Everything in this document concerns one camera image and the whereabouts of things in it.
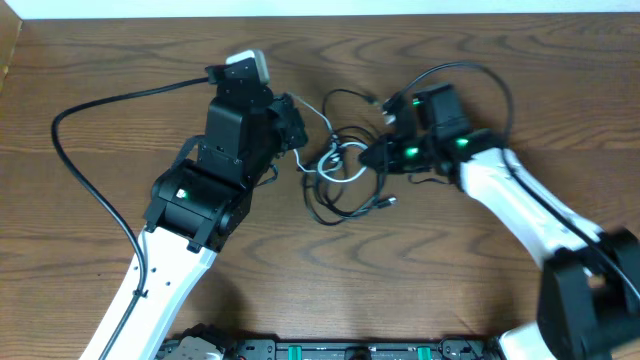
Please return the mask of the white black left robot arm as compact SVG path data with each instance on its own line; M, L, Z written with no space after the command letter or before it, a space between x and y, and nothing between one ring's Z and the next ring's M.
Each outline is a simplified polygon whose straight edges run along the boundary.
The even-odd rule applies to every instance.
M124 281L82 356L152 359L188 295L248 215L280 154L306 144L291 95L218 96L206 130L187 139L153 184Z

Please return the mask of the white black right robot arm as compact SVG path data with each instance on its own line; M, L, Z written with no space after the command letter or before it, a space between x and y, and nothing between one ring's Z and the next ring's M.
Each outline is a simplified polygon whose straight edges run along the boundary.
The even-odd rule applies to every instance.
M382 175L434 171L491 211L542 271L534 322L494 342L501 359L609 359L639 337L639 240L566 206L519 162L503 136L475 129L441 83L382 105L394 130L362 165Z

